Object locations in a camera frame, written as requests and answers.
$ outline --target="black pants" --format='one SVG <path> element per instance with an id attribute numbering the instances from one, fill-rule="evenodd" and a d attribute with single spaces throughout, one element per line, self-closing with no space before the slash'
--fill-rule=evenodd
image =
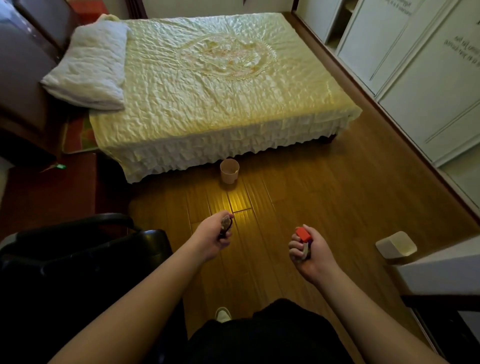
<path id="1" fill-rule="evenodd" d="M 294 357 L 353 364 L 326 318 L 287 299 L 276 300 L 252 318 L 207 321 L 179 354 L 167 362 L 291 362 Z"/>

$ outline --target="beige plastic cup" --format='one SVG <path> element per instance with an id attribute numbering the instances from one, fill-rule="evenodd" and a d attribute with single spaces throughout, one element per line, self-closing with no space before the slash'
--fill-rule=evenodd
<path id="1" fill-rule="evenodd" d="M 404 231 L 377 241 L 375 246 L 385 259 L 402 258 L 417 251 L 417 246 Z"/>
<path id="2" fill-rule="evenodd" d="M 222 181 L 226 184 L 233 184 L 239 177 L 240 164 L 232 159 L 227 158 L 220 163 L 220 172 L 222 174 Z"/>

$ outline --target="shoe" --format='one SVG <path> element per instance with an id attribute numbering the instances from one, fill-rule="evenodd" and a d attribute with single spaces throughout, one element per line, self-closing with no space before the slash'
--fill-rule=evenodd
<path id="1" fill-rule="evenodd" d="M 215 312 L 215 320 L 217 320 L 218 322 L 224 323 L 230 321 L 231 319 L 232 315 L 225 307 L 220 307 Z"/>

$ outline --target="wooden floor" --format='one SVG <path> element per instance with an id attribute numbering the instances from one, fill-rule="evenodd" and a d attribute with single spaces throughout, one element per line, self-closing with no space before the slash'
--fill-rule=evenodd
<path id="1" fill-rule="evenodd" d="M 340 266 L 387 313 L 421 332 L 384 269 L 375 242 L 405 231 L 425 255 L 480 233 L 480 227 L 295 19 L 288 17 L 339 84 L 364 110 L 332 144 L 317 141 L 246 154 L 238 182 L 218 164 L 149 176 L 135 185 L 130 214 L 164 229 L 178 249 L 199 222 L 235 213 L 231 246 L 207 263 L 184 295 L 188 333 L 220 306 L 249 317 L 286 297 L 327 317 L 356 363 L 362 358 L 321 295 L 296 272 L 287 243 L 298 225 L 316 227 Z"/>

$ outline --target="white pillow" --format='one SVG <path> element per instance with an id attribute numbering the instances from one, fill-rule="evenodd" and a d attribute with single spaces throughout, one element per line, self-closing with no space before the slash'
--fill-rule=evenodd
<path id="1" fill-rule="evenodd" d="M 101 20 L 75 29 L 65 56 L 41 81 L 54 97 L 98 110 L 123 108 L 128 26 Z"/>

